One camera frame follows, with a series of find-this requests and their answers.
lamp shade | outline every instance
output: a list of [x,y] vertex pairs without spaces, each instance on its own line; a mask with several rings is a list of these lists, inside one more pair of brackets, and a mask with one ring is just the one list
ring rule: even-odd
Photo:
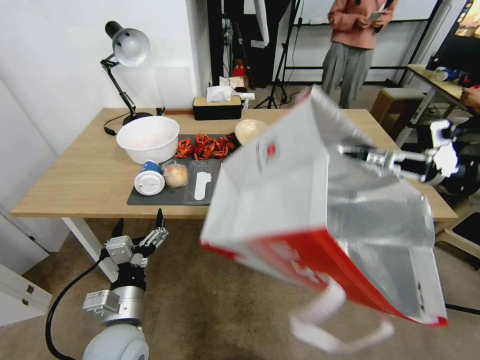
[[107,22],[105,32],[111,38],[113,54],[120,64],[134,67],[144,62],[150,51],[147,35],[133,28],[123,28],[116,21]]

tissue box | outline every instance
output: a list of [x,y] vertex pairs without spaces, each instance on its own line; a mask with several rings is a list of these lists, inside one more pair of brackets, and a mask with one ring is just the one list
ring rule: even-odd
[[242,117],[242,100],[232,96],[226,102],[207,102],[206,97],[193,99],[193,116],[195,120],[227,120]]

desk lamp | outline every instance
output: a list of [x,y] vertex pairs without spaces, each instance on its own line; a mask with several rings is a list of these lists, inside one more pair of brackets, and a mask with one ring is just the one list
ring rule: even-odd
[[116,21],[107,22],[105,32],[111,38],[113,54],[100,61],[100,64],[108,74],[113,85],[115,85],[121,99],[130,110],[130,115],[123,119],[123,125],[138,118],[152,116],[152,114],[148,112],[135,111],[135,103],[130,96],[122,90],[112,75],[112,68],[118,64],[134,67],[143,63],[150,51],[149,38],[143,32],[136,29],[123,28]]

gray pants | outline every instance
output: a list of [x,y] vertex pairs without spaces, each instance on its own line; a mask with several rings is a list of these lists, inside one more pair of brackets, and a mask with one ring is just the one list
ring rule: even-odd
[[355,105],[360,87],[367,78],[373,57],[373,49],[332,42],[323,61],[321,88],[332,97],[341,81],[339,106],[350,109]]

wooden table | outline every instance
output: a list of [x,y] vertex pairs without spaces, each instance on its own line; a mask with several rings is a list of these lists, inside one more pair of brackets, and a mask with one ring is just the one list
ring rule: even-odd
[[424,64],[410,64],[408,69],[412,71],[415,76],[422,79],[430,86],[430,90],[423,98],[423,101],[418,106],[415,115],[411,118],[409,124],[401,131],[400,135],[396,138],[396,144],[402,146],[409,137],[412,129],[419,122],[420,118],[424,115],[428,109],[432,100],[437,96],[445,99],[450,104],[448,109],[443,113],[443,117],[446,119],[455,107],[459,107],[463,110],[468,110],[465,105],[460,102],[460,96],[462,96],[462,87],[457,83],[451,81],[437,81],[433,80],[433,71],[426,70]]
[[[267,124],[277,121],[288,110],[248,109],[243,119],[258,119]],[[106,108],[37,181],[11,214],[18,217],[63,218],[88,253],[96,260],[101,245],[83,218],[155,218],[158,206],[131,206],[127,199],[140,165],[118,147],[113,136],[103,130],[105,121],[125,112]],[[398,150],[367,110],[345,110],[347,116],[381,149]],[[169,115],[180,125],[181,134],[228,134],[238,120],[195,121],[191,115]],[[119,129],[122,118],[110,123]],[[430,202],[433,219],[456,219],[453,210],[431,187],[419,183],[419,189]],[[207,206],[162,206],[166,218],[203,219]],[[102,270],[111,281],[116,279],[113,262],[102,261]]]

